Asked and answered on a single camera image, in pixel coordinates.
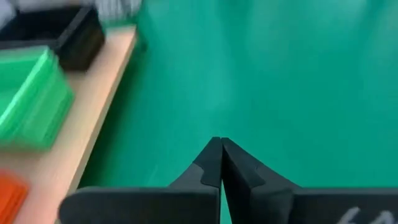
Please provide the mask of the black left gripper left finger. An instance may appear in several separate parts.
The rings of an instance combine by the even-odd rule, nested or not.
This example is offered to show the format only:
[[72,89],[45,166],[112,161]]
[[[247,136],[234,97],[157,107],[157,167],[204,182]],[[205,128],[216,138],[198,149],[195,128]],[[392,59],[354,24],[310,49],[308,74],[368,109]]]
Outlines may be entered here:
[[85,187],[65,197],[61,224],[220,224],[223,144],[213,137],[166,187]]

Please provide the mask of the green plastic slotted basket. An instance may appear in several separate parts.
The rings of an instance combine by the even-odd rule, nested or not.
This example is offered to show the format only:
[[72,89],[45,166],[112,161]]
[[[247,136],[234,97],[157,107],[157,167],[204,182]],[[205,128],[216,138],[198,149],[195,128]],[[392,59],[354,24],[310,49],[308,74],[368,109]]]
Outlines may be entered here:
[[0,126],[20,121],[58,70],[48,47],[0,50]]
[[22,119],[0,126],[0,151],[49,150],[73,99],[73,90],[58,63],[54,78]]

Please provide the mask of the green table mat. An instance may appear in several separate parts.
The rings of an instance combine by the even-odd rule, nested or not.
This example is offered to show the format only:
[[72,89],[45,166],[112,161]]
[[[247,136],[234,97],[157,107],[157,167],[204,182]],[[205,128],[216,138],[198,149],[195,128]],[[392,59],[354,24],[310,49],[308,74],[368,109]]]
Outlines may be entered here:
[[398,187],[398,0],[142,0],[81,187],[161,187],[227,137],[302,187]]

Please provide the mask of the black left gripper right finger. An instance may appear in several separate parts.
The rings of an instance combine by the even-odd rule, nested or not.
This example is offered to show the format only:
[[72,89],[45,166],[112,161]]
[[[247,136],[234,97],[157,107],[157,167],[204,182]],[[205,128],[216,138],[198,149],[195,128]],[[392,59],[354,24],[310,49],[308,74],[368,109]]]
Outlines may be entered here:
[[301,187],[221,141],[232,224],[398,224],[398,188]]

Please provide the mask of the orange plastic slotted basket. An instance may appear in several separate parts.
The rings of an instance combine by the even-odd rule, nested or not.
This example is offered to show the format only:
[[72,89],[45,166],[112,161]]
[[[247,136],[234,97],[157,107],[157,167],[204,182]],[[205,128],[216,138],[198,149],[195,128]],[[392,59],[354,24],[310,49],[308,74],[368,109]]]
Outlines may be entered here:
[[13,224],[29,185],[18,176],[0,170],[0,224]]

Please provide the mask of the black plastic slotted basket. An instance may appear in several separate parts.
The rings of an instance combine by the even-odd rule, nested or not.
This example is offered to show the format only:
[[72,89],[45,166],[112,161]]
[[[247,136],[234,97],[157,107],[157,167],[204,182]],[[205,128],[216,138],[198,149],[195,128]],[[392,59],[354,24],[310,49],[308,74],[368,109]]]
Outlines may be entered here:
[[95,33],[103,35],[92,4],[36,8],[19,11],[0,28],[0,49],[48,45],[59,51]]
[[105,35],[98,15],[88,13],[77,25],[69,28],[67,36],[51,49],[66,71],[87,70],[105,43]]

